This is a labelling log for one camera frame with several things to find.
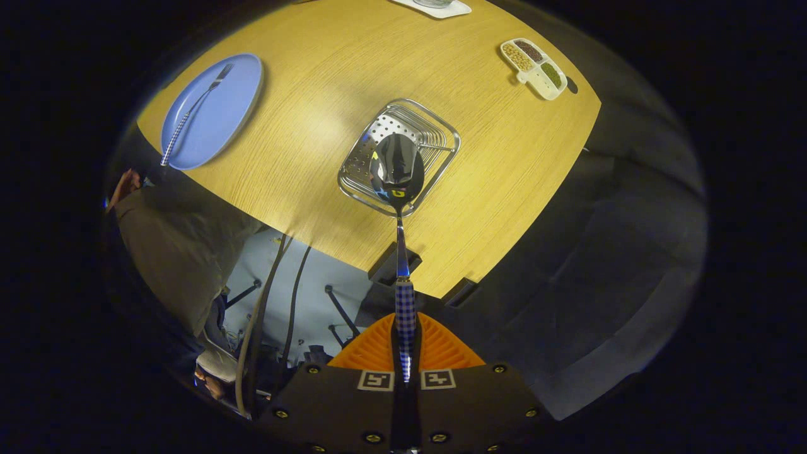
grains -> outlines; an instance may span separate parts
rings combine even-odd
[[[535,66],[527,56],[519,52],[516,46],[510,43],[505,44],[502,50],[504,50],[504,54],[510,57],[510,60],[518,66],[518,69],[522,71],[529,71]]]
[[[558,71],[555,71],[552,65],[549,63],[544,63],[541,65],[541,69],[544,70],[547,76],[549,76],[550,80],[557,88],[560,88],[560,76],[558,75]]]
[[[533,61],[535,61],[536,63],[543,60],[543,57],[541,57],[541,53],[538,52],[538,49],[529,45],[527,41],[518,40],[516,41],[516,46],[518,46],[519,48],[521,48],[521,50],[526,52],[527,55],[529,55],[529,57],[532,58]]]

wire basket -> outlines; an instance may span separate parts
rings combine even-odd
[[[339,189],[346,195],[388,216],[397,215],[386,201],[375,194],[370,185],[370,156],[375,146],[392,133],[409,136],[423,158],[424,181],[427,183],[423,191],[403,207],[401,214],[406,217],[414,213],[423,203],[437,180],[454,160],[459,151],[460,139],[454,127],[411,99],[393,99],[375,115],[374,120],[364,128],[364,132],[342,162],[337,179]]]

checkered handle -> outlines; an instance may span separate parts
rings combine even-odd
[[[415,311],[415,288],[412,282],[395,282],[395,328],[398,330],[398,346],[400,350],[403,382],[409,382],[412,367],[412,346],[415,344],[417,328],[417,312]]]
[[[168,146],[165,147],[165,153],[162,155],[162,159],[160,160],[160,165],[165,167],[168,166],[168,159],[171,157],[171,151],[174,150],[174,144],[177,143],[177,138],[179,137],[179,132],[182,131],[182,126],[185,126],[185,122],[188,121],[188,116],[190,116],[190,111],[188,111],[183,117],[182,120],[179,120],[179,124],[177,128],[174,129],[174,134],[171,136],[171,140],[168,142]]]

white coaster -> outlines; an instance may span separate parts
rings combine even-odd
[[[466,15],[470,13],[470,6],[466,5],[459,0],[454,0],[445,8],[429,8],[428,6],[418,5],[413,0],[391,0],[395,3],[400,3],[401,5],[409,6],[410,8],[415,8],[416,10],[423,11],[427,15],[432,17],[436,17],[438,19],[445,19],[447,17],[459,16],[459,15]]]

light blue floor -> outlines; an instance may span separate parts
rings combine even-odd
[[[249,288],[256,278],[266,284],[266,277],[278,253],[281,236],[277,230],[268,229],[246,242],[238,264],[227,282],[230,298]],[[266,303],[264,332],[270,342],[277,347],[282,347],[286,341],[291,293],[306,248],[307,245],[302,242],[291,243],[278,267]],[[309,345],[322,345],[325,352],[331,356],[336,356],[341,351],[339,343],[328,330],[328,325],[336,326],[337,333],[343,341],[351,336],[350,328],[324,291],[326,284],[333,286],[334,295],[348,317],[353,320],[372,283],[367,278],[366,272],[312,249],[297,290],[294,336],[289,353],[289,359],[293,364],[304,359],[303,352],[308,351]],[[247,314],[252,313],[261,290],[262,288],[256,289],[227,310],[224,318],[227,331],[237,334],[239,330],[246,330],[249,323]],[[298,345],[299,339],[303,340],[302,345]]]

